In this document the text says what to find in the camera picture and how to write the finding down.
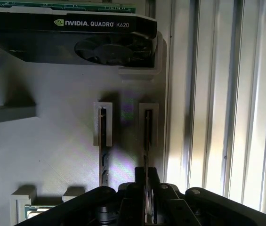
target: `white panel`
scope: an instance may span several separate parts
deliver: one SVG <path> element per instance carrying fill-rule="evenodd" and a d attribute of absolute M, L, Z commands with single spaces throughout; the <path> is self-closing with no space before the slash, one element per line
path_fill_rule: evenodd
<path fill-rule="evenodd" d="M 190 186 L 201 187 L 204 180 L 204 162 L 210 96 L 211 58 L 213 52 L 215 1 L 199 4 L 198 40 L 195 69 L 194 121 Z"/>
<path fill-rule="evenodd" d="M 241 51 L 238 76 L 236 118 L 230 183 L 230 199 L 240 202 L 243 193 L 243 177 L 247 150 L 252 79 L 258 21 L 258 1 L 244 2 Z"/>
<path fill-rule="evenodd" d="M 185 122 L 185 86 L 187 75 L 187 54 L 189 40 L 189 0 L 173 4 L 173 29 L 170 55 L 172 73 L 169 78 L 169 153 L 167 161 L 167 182 L 186 189 L 187 168 L 181 169 L 183 151 L 183 128 Z"/>
<path fill-rule="evenodd" d="M 243 204 L 260 207 L 260 194 L 266 144 L 266 1 L 261 4 L 252 90 L 251 128 Z"/>
<path fill-rule="evenodd" d="M 214 57 L 210 98 L 211 141 L 207 156 L 205 188 L 221 194 L 222 162 L 226 126 L 226 106 L 230 70 L 231 32 L 234 0 L 218 1 L 214 27 Z"/>
<path fill-rule="evenodd" d="M 171 98 L 179 95 L 185 104 L 171 99 L 167 181 L 201 186 L 266 213 L 266 0 L 190 6 L 196 6 L 189 11 L 193 41 L 173 33 Z M 177 8 L 173 13 L 178 29 L 186 21 Z"/>

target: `metal screw head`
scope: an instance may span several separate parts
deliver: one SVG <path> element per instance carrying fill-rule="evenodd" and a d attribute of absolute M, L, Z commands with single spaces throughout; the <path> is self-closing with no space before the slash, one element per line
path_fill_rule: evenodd
<path fill-rule="evenodd" d="M 167 185 L 161 185 L 161 188 L 162 188 L 162 189 L 167 189 L 168 186 L 167 186 Z"/>
<path fill-rule="evenodd" d="M 191 190 L 194 194 L 199 194 L 199 193 L 201 193 L 199 190 L 196 190 L 196 189 L 194 189 L 194 190 Z"/>

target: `cooling fan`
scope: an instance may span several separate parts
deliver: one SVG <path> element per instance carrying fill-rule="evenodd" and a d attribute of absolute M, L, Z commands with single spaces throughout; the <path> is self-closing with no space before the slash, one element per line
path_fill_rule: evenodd
<path fill-rule="evenodd" d="M 75 46 L 81 58 L 102 65 L 140 65 L 155 51 L 151 40 L 136 35 L 94 35 Z"/>
<path fill-rule="evenodd" d="M 24 61 L 154 67 L 157 21 L 152 18 L 125 13 L 11 10 L 0 8 L 0 48 Z"/>

